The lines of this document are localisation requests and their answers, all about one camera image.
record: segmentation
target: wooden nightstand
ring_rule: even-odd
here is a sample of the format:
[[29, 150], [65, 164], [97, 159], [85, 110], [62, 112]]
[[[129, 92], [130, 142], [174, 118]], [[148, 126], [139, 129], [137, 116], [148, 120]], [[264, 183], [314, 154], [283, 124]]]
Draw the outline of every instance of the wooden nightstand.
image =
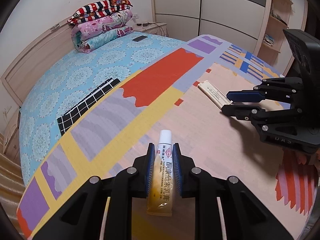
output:
[[132, 26], [133, 30], [136, 32], [142, 32], [142, 33], [148, 33], [148, 34], [154, 34], [154, 35], [160, 35], [160, 36], [166, 36], [167, 37], [167, 24], [166, 23], [156, 23], [156, 24], [150, 24], [146, 27]]
[[20, 166], [19, 122], [20, 112], [18, 109], [4, 131], [3, 154]]

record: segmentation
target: white wall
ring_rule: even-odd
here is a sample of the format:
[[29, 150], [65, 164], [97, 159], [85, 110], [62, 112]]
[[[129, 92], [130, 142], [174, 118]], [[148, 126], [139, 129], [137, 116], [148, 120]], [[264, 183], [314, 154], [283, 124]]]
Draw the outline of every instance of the white wall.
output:
[[[79, 7], [100, 0], [20, 0], [0, 33], [0, 76], [10, 63], [36, 37], [44, 31], [71, 16]], [[129, 0], [132, 12], [139, 15], [139, 21], [152, 21], [151, 0]], [[11, 110], [8, 119], [18, 108], [0, 82], [0, 132], [6, 122], [4, 109]]]
[[[291, 14], [288, 22], [288, 27], [290, 29], [301, 29], [303, 15], [304, 15], [304, 2], [305, 0], [292, 0], [293, 5], [291, 6]], [[280, 53], [273, 65], [280, 73], [283, 73], [286, 69], [288, 62], [290, 61], [292, 56], [291, 49], [289, 47], [289, 43], [285, 38], [282, 46], [280, 48]]]

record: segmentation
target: black smartphone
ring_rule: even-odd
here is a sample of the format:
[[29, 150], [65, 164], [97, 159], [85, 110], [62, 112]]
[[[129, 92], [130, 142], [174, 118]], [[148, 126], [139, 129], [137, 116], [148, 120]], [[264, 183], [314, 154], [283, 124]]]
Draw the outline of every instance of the black smartphone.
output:
[[139, 36], [139, 37], [137, 37], [137, 38], [135, 38], [135, 39], [133, 39], [133, 41], [142, 41], [143, 39], [145, 39], [145, 38], [147, 38], [147, 36], [143, 36], [143, 35], [141, 35], [141, 36]]

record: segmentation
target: sliding wardrobe door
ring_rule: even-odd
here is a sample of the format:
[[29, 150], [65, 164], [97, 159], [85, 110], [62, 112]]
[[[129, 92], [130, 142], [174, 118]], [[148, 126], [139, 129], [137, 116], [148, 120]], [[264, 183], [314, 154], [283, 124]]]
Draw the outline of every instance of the sliding wardrobe door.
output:
[[253, 52], [266, 0], [202, 0], [200, 34], [211, 34]]
[[168, 35], [182, 41], [198, 36], [200, 0], [155, 0], [157, 22], [167, 23]]

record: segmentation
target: grid pattern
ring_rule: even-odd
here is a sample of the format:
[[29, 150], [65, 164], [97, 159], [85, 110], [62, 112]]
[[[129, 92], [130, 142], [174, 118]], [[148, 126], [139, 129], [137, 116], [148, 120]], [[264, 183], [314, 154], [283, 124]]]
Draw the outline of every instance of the grid pattern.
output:
[[101, 99], [106, 93], [113, 89], [120, 83], [119, 79], [109, 78], [89, 95], [72, 107], [62, 117], [57, 119], [61, 136], [87, 111], [93, 106], [99, 99]]

